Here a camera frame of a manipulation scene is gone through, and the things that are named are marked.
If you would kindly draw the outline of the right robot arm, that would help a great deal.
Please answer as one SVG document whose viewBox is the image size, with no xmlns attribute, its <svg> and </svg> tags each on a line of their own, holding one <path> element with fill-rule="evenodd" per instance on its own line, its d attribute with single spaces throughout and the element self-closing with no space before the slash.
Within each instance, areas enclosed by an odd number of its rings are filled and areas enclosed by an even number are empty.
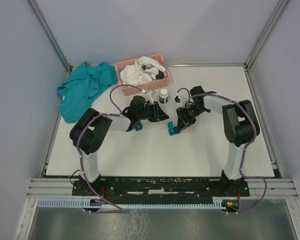
<svg viewBox="0 0 300 240">
<path fill-rule="evenodd" d="M 188 91 L 188 100 L 185 103 L 182 103 L 179 92 L 175 94 L 174 101 L 181 105 L 176 109 L 178 132 L 194 125 L 196 117 L 205 112 L 215 112 L 222 116 L 229 149 L 227 162 L 221 172 L 219 189 L 226 196 L 232 195 L 246 178 L 243 174 L 246 152 L 260 134 L 252 102 L 237 102 L 215 91 L 206 92 L 200 85 Z"/>
</svg>

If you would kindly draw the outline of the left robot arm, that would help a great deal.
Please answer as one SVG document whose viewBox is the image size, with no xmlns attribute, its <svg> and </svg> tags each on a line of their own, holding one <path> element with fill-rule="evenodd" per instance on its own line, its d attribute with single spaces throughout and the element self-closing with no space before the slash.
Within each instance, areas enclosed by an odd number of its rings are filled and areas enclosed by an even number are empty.
<svg viewBox="0 0 300 240">
<path fill-rule="evenodd" d="M 101 189 L 97 180 L 101 173 L 98 168 L 98 150 L 109 131 L 130 132 L 139 122 L 151 123 L 169 119 L 158 101 L 151 102 L 143 96 L 134 96 L 122 113 L 100 113 L 89 108 L 71 129 L 69 137 L 80 157 L 80 176 L 85 180 L 83 189 L 89 195 L 96 195 Z"/>
</svg>

